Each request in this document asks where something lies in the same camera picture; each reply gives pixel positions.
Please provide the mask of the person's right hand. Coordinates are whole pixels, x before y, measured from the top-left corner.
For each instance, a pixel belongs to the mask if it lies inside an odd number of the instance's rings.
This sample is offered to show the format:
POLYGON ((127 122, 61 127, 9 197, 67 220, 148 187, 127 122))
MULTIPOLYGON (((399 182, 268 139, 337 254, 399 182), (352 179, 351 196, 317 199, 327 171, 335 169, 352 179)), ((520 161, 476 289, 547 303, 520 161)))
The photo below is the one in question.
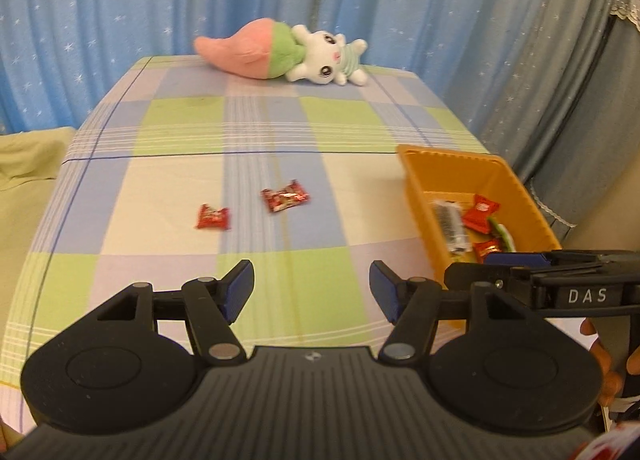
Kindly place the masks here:
MULTIPOLYGON (((605 350, 599 338, 590 347, 591 354, 597 359, 603 373, 603 384, 599 396, 599 404, 608 407, 614 398, 623 390, 623 378, 612 369, 611 354, 605 350)), ((638 376, 640 372, 640 350, 635 350, 626 362, 627 373, 638 376)))

